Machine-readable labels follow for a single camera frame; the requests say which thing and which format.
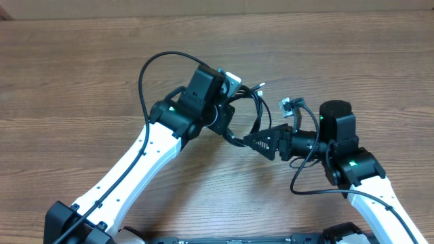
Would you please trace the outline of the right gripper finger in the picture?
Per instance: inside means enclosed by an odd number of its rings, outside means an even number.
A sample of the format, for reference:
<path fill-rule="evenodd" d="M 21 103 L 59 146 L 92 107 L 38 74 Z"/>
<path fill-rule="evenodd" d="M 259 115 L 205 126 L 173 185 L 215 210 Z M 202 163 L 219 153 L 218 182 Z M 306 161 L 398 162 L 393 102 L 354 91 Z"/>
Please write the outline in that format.
<path fill-rule="evenodd" d="M 256 132 L 254 135 L 255 136 L 275 135 L 275 134 L 279 134 L 282 131 L 285 131 L 288 128 L 289 128 L 289 125 L 287 123 L 284 123 L 284 124 L 281 124 L 281 125 L 278 125 L 275 127 L 260 130 L 260 131 Z"/>
<path fill-rule="evenodd" d="M 260 153 L 268 160 L 273 161 L 275 159 L 275 152 L 278 148 L 278 140 L 278 131 L 262 131 L 245 136 L 243 138 L 243 143 Z"/>

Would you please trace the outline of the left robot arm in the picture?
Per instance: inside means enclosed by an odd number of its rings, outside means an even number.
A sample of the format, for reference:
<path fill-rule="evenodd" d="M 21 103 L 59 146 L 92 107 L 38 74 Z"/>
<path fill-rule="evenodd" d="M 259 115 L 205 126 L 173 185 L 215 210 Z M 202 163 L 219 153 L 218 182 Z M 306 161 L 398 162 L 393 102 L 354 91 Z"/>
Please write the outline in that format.
<path fill-rule="evenodd" d="M 156 102 L 130 149 L 84 195 L 58 201 L 45 215 L 44 243 L 114 243 L 133 203 L 155 175 L 204 127 L 221 134 L 233 116 L 229 100 L 241 79 L 221 68 L 197 67 L 187 86 Z"/>

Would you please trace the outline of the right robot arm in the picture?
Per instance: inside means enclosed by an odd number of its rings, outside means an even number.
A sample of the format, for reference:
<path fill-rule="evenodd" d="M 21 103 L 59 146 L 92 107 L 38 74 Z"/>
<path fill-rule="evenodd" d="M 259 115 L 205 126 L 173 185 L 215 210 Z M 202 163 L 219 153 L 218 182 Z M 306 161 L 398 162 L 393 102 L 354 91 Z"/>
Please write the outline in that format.
<path fill-rule="evenodd" d="M 331 189 L 308 190 L 307 195 L 340 194 L 360 213 L 379 243 L 426 243 L 394 193 L 386 171 L 376 157 L 359 146 L 356 118 L 349 102 L 330 100 L 313 117 L 315 130 L 301 130 L 303 98 L 280 102 L 284 117 L 294 124 L 271 127 L 243 138 L 243 143 L 269 160 L 280 156 L 288 161 L 299 157 L 303 163 L 319 160 Z"/>

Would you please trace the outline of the cardboard wall panel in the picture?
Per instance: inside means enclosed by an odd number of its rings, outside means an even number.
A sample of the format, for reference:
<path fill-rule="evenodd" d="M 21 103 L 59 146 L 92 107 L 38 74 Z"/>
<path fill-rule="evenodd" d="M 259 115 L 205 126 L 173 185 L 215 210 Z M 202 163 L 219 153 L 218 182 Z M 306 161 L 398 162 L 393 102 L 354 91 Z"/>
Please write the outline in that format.
<path fill-rule="evenodd" d="M 2 20 L 432 10 L 433 0 L 1 0 Z"/>

